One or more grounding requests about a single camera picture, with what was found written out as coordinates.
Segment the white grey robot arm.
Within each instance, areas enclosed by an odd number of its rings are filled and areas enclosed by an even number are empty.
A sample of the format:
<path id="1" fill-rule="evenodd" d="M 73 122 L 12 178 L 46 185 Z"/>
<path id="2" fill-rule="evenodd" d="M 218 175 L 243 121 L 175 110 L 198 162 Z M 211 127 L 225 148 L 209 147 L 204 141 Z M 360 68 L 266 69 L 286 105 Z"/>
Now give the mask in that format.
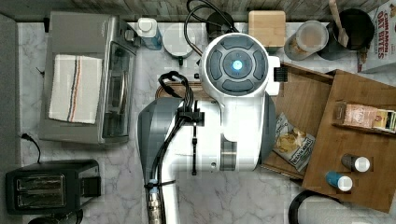
<path id="1" fill-rule="evenodd" d="M 254 37 L 221 35 L 202 54 L 200 81 L 207 100 L 194 97 L 189 81 L 171 71 L 185 91 L 155 99 L 138 116 L 137 144 L 144 175 L 148 223 L 179 224 L 177 173 L 252 171 L 272 150 L 280 60 Z"/>

